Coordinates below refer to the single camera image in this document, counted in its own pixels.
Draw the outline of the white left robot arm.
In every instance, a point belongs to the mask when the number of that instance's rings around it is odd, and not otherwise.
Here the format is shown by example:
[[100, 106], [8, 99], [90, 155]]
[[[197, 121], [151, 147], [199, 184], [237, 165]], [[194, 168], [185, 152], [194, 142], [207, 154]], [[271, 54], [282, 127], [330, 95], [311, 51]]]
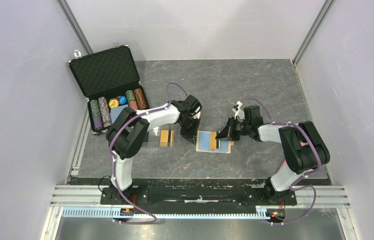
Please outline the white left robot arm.
[[120, 204], [132, 198], [133, 157], [141, 149], [148, 132], [154, 128], [179, 124], [180, 136], [192, 144], [197, 143], [202, 104], [193, 95], [185, 100], [171, 100], [166, 104], [146, 109], [124, 108], [114, 121], [106, 139], [112, 157], [110, 192]]

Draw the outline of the beige leather card holder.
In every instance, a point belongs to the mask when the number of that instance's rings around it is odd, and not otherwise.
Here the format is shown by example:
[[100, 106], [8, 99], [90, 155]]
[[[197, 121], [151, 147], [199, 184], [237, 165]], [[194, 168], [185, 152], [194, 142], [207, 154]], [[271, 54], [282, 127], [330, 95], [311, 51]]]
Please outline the beige leather card holder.
[[196, 151], [204, 153], [230, 154], [234, 142], [229, 139], [216, 139], [216, 131], [197, 132]]

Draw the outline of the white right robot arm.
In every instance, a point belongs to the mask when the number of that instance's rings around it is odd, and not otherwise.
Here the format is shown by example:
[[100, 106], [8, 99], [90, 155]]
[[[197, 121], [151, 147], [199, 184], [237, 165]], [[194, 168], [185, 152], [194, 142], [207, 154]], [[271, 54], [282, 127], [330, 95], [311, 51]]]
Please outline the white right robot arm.
[[264, 123], [257, 105], [241, 109], [237, 104], [233, 110], [234, 116], [215, 139], [239, 141], [240, 137], [248, 136], [258, 142], [281, 144], [285, 164], [265, 183], [263, 196], [268, 203], [277, 204], [284, 193], [292, 191], [294, 185], [330, 161], [328, 148], [313, 122]]

